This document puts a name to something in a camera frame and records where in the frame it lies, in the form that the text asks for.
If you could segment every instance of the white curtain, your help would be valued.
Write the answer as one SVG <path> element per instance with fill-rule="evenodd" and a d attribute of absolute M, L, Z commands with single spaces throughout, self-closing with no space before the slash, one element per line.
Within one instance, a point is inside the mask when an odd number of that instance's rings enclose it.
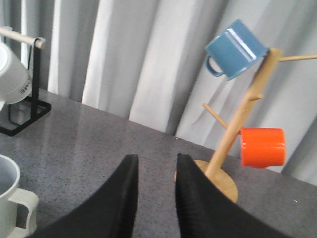
<path fill-rule="evenodd" d="M 20 9 L 8 0 L 2 4 L 10 14 L 21 11 L 22 32 L 51 43 L 50 58 L 42 60 L 44 66 L 50 62 L 41 70 L 48 76 L 44 88 L 211 149 L 224 130 L 202 103 L 229 123 L 258 66 L 231 81 L 208 73 L 204 47 L 217 33 L 240 18 L 264 45 L 286 56 L 317 54 L 316 0 L 22 0 Z M 4 12 L 0 24 L 10 25 Z M 45 20 L 39 25 L 37 18 Z M 22 48 L 22 60 L 25 54 Z M 288 163 L 271 169 L 314 184 L 316 66 L 316 59 L 279 63 L 245 125 L 283 128 Z M 237 138 L 230 154 L 239 153 Z"/>

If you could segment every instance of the cup rim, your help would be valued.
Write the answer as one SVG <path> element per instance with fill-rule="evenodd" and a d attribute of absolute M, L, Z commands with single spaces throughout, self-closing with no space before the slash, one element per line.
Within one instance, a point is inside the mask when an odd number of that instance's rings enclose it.
<path fill-rule="evenodd" d="M 0 42 L 0 47 L 6 51 L 6 56 L 7 56 L 6 63 L 4 65 L 4 67 L 0 69 L 0 77 L 1 77 L 2 75 L 4 75 L 7 72 L 8 68 L 12 64 L 12 55 L 11 55 L 12 50 L 9 48 L 9 46 L 7 46 L 3 42 Z"/>
<path fill-rule="evenodd" d="M 13 185 L 6 192 L 4 192 L 3 194 L 0 195 L 0 199 L 1 199 L 1 198 L 5 197 L 6 195 L 8 195 L 10 192 L 12 192 L 12 190 L 18 185 L 19 179 L 20 179 L 20 168 L 19 168 L 18 164 L 13 159 L 9 158 L 8 156 L 0 155 L 0 157 L 11 162 L 17 171 L 17 175 L 16 175 L 16 178 L 15 178 Z"/>

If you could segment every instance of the mug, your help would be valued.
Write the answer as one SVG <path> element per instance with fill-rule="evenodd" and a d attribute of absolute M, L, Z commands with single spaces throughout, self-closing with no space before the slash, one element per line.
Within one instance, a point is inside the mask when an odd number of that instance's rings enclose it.
<path fill-rule="evenodd" d="M 241 163 L 263 169 L 285 161 L 285 137 L 281 128 L 242 128 Z"/>
<path fill-rule="evenodd" d="M 235 20 L 206 47 L 206 67 L 214 76 L 227 75 L 233 79 L 261 59 L 268 51 L 249 31 L 241 20 Z M 210 65 L 210 58 L 219 65 L 217 72 Z"/>
<path fill-rule="evenodd" d="M 36 230 L 36 194 L 18 188 L 20 169 L 9 157 L 0 155 L 0 238 L 24 238 Z M 29 210 L 26 228 L 15 226 L 17 204 Z"/>
<path fill-rule="evenodd" d="M 27 69 L 12 50 L 0 42 L 0 110 L 5 104 L 23 100 L 31 91 Z"/>

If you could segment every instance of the countertop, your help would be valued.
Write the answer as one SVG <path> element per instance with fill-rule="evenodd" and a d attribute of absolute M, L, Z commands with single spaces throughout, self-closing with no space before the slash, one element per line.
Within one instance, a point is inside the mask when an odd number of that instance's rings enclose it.
<path fill-rule="evenodd" d="M 52 103 L 51 112 L 14 137 L 0 134 L 0 153 L 20 166 L 20 187 L 40 198 L 39 229 L 86 200 L 126 154 L 138 154 L 133 237 L 180 237 L 173 180 L 177 154 L 209 161 L 212 150 L 46 91 L 40 91 L 40 99 Z M 288 235 L 317 237 L 316 186 L 267 169 L 243 168 L 233 157 L 223 170 L 236 182 L 238 205 L 247 212 Z"/>

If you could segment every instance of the wooden rod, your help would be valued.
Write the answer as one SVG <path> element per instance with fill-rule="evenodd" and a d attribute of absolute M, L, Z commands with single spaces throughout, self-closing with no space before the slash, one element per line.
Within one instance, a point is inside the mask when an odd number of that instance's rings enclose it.
<path fill-rule="evenodd" d="M 205 171 L 205 175 L 210 179 L 214 179 L 217 170 L 219 170 L 229 153 L 229 150 L 236 139 L 239 130 L 243 127 L 249 113 L 251 112 L 257 100 L 250 101 L 250 98 L 257 97 L 262 93 L 269 77 L 273 73 L 283 51 L 271 48 L 266 55 L 260 69 L 255 74 L 254 79 L 245 93 L 240 106 L 235 112 L 228 129 L 226 130 L 217 150 L 213 154 L 211 161 Z"/>
<path fill-rule="evenodd" d="M 224 120 L 207 103 L 204 103 L 203 106 L 225 129 L 228 128 L 227 123 L 225 123 Z"/>
<path fill-rule="evenodd" d="M 22 35 L 22 34 L 16 32 L 16 31 L 8 30 L 4 27 L 0 27 L 0 34 L 6 36 L 8 38 L 11 38 L 13 40 L 26 43 L 30 46 L 34 45 L 36 48 L 39 48 L 41 50 L 44 49 L 44 47 L 45 47 L 44 40 L 25 36 L 25 35 Z"/>
<path fill-rule="evenodd" d="M 286 57 L 281 57 L 278 61 L 279 62 L 284 62 L 284 61 L 313 60 L 313 59 L 317 59 L 317 55 L 286 56 Z"/>

